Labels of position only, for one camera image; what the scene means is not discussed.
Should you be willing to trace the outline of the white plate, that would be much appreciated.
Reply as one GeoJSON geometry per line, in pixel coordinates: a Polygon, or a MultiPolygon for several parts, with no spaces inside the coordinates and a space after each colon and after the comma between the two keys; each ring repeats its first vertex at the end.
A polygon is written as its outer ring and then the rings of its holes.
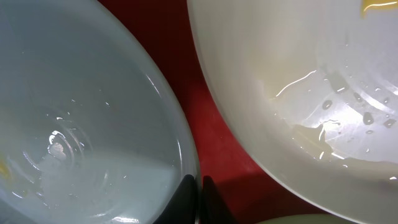
{"type": "Polygon", "coordinates": [[[397,1],[192,0],[211,95],[252,159],[305,201],[397,222],[397,1]]]}

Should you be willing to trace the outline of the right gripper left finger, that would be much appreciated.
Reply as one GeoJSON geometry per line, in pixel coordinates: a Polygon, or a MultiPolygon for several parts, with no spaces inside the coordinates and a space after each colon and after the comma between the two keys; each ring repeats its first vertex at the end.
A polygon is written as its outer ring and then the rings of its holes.
{"type": "Polygon", "coordinates": [[[198,208],[198,187],[194,176],[185,175],[154,224],[194,224],[198,208]]]}

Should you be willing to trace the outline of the light blue plate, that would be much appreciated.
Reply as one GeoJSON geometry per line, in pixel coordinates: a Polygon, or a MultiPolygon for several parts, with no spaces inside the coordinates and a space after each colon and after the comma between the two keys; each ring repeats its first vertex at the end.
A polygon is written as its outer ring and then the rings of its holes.
{"type": "Polygon", "coordinates": [[[109,10],[1,2],[2,223],[154,223],[188,174],[183,111],[109,10]]]}

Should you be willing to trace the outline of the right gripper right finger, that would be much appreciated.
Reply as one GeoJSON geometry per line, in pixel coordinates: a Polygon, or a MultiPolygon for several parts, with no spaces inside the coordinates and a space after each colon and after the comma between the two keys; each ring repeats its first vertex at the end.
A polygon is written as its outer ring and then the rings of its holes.
{"type": "Polygon", "coordinates": [[[210,176],[204,176],[200,204],[201,224],[237,224],[210,176]]]}

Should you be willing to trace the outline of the red plastic tray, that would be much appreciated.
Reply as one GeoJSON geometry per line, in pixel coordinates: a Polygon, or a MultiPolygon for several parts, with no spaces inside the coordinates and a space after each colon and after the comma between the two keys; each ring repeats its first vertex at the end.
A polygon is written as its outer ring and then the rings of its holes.
{"type": "Polygon", "coordinates": [[[168,81],[189,123],[201,176],[213,179],[237,223],[319,213],[269,177],[227,127],[203,77],[185,1],[100,1],[141,43],[168,81]]]}

